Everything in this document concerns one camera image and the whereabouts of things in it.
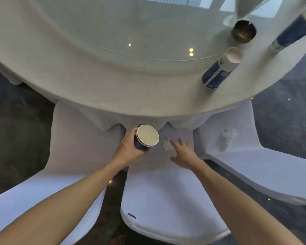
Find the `person's left hand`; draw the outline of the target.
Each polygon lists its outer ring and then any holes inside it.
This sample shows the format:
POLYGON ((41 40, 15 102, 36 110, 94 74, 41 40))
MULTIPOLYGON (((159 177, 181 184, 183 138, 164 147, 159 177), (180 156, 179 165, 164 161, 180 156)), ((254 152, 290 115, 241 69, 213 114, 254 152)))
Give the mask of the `person's left hand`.
POLYGON ((116 165, 124 169, 129 166, 132 162, 138 158, 146 155, 148 150, 138 150, 134 146, 133 140, 125 140, 125 137, 122 139, 120 145, 118 146, 117 151, 115 152, 113 162, 116 165))

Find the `person's right hand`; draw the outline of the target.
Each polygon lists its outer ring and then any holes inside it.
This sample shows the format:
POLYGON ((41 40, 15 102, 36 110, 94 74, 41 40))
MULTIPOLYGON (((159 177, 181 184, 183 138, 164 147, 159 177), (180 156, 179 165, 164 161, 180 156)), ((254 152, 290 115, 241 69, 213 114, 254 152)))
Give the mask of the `person's right hand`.
POLYGON ((194 150, 186 143, 186 150, 181 150, 179 148, 179 142, 170 140, 170 143, 174 146, 176 156, 182 160, 182 168, 191 170, 192 172, 202 169, 205 162, 202 161, 194 152, 194 150))

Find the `blue paper cup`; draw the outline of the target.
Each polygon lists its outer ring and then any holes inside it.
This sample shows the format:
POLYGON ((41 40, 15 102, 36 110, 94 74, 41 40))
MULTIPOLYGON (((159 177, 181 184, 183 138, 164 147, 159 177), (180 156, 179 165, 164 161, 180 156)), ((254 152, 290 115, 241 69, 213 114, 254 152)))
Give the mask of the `blue paper cup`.
POLYGON ((229 48, 203 75, 202 82, 208 89, 217 89, 243 59, 243 52, 237 47, 229 48))
POLYGON ((134 135, 134 146, 138 150, 149 150, 159 142, 159 134, 154 127, 141 124, 134 135))
POLYGON ((277 36, 269 49, 277 54, 304 36, 306 36, 306 10, 277 36))

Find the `person's left forearm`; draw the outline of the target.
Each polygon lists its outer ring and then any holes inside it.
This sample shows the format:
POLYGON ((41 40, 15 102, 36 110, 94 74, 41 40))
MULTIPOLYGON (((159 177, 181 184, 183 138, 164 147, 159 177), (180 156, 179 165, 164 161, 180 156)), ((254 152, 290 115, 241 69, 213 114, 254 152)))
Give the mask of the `person's left forearm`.
POLYGON ((102 169, 49 196, 0 232, 0 245, 59 245, 78 225, 125 163, 102 169))

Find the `person's right forearm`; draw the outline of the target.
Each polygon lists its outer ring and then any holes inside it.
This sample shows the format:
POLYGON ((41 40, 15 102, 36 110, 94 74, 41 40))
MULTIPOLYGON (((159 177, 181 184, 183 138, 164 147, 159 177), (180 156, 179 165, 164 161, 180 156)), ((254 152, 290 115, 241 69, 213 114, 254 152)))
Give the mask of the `person's right forearm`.
POLYGON ((195 161, 192 172, 240 245, 304 245, 261 205, 204 161, 195 161))

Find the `crumpled white tissue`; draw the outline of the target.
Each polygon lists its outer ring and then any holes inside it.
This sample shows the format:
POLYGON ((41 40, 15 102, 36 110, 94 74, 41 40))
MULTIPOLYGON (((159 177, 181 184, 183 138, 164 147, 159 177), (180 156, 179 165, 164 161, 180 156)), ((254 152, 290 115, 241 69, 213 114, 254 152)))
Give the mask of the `crumpled white tissue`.
POLYGON ((163 140, 163 148, 164 148, 165 152, 175 151, 174 146, 170 143, 170 139, 163 140))
POLYGON ((234 128, 226 128, 221 136, 224 139, 225 144, 230 145, 235 136, 238 135, 238 132, 234 128))

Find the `white covered chair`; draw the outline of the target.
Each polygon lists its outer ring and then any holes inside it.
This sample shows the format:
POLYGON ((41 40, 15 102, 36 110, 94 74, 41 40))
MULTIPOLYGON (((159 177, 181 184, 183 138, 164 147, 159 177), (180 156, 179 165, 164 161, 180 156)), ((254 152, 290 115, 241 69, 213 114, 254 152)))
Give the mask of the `white covered chair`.
POLYGON ((78 110, 58 102, 48 162, 43 170, 0 194, 0 231, 40 201, 106 165, 124 133, 120 124, 101 131, 78 110))
POLYGON ((306 159, 261 146, 253 107, 246 100, 238 107, 213 114, 194 130, 194 149, 254 189, 283 202, 306 205, 306 159), (221 134, 234 128, 230 145, 221 134))
POLYGON ((178 138, 193 148, 193 131, 166 124, 159 136, 159 143, 129 166, 121 202, 124 223, 176 245, 207 245, 230 235, 197 177, 170 160, 175 151, 163 148, 163 140, 178 138))

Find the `white tablecloth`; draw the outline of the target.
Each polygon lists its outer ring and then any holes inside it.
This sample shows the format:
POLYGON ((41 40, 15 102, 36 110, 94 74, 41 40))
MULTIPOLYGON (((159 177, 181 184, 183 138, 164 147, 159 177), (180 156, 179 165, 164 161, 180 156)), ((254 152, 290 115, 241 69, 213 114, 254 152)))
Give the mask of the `white tablecloth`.
POLYGON ((0 71, 12 82, 74 106, 102 130, 115 123, 195 129, 279 81, 306 54, 306 36, 280 53, 269 51, 306 10, 306 0, 233 0, 222 8, 230 3, 234 13, 225 23, 248 20, 257 34, 237 47, 243 59, 217 89, 205 87, 202 75, 224 52, 173 62, 90 48, 66 36, 32 0, 0 0, 0 71))

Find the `round glass turntable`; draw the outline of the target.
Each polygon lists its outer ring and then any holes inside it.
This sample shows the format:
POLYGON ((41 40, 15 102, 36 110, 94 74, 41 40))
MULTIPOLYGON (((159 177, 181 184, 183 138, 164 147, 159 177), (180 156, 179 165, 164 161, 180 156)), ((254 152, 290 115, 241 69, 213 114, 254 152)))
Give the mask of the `round glass turntable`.
POLYGON ((214 57, 231 47, 233 0, 32 0, 41 14, 66 36, 153 61, 190 61, 214 57))

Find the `dark metal napkin holder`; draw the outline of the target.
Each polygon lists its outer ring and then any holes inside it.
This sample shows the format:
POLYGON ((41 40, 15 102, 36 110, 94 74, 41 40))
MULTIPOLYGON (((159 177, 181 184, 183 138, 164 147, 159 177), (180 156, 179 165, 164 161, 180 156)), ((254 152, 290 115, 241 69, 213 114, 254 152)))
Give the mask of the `dark metal napkin holder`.
POLYGON ((239 44, 249 43, 257 34, 255 26, 248 20, 239 20, 231 30, 232 38, 239 44))

